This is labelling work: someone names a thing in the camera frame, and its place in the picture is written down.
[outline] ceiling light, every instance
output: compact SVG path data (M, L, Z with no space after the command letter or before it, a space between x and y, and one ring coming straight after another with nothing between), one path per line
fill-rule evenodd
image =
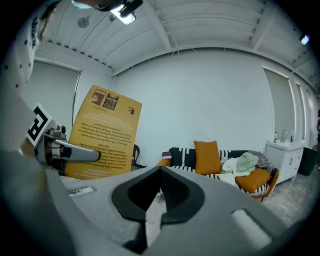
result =
M131 22L134 22L136 20L136 16L134 14L129 14L127 17L122 18L120 16L120 11L123 9L124 5L121 4L117 8L114 8L111 10L111 12L124 24L128 25Z
M300 37L300 41L301 43L305 46L308 42L309 42L309 36L307 34L303 34L301 37Z
M80 3L80 2L75 2L74 0L71 0L72 4L75 6L75 7L78 7L79 9L89 9L89 8L92 8L92 6L90 5L87 5L85 3Z

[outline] white ceiling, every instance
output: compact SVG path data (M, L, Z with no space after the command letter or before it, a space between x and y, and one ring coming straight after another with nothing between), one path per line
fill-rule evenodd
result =
M78 9L63 0L45 40L54 49L82 55L116 75L156 56L184 49L231 48L262 55L297 73L313 86L320 66L300 42L302 32L290 17L265 0L144 0L136 21L110 21L110 12ZM80 28L79 18L89 26Z

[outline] clothes pile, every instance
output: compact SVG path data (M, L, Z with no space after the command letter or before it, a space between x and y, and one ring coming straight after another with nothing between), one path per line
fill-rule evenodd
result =
M269 166L269 160L268 158L265 157L264 154L258 151L253 151L253 150L248 150L248 152L259 158L258 163L256 164L258 168L264 169Z
M256 169L258 160L258 156L246 152L240 157L226 160L222 166L222 172L232 172L234 177L248 176Z

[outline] black trash can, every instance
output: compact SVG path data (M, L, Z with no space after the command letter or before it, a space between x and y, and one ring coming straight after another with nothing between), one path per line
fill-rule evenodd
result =
M305 147L303 149L303 155L298 173L309 176L317 163L318 157L318 151Z

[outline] black chair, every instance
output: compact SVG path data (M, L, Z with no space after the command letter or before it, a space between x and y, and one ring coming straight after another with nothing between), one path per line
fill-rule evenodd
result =
M137 166L137 160L139 155L140 155L140 148L136 144L134 144L131 167L135 166L139 169L139 167Z

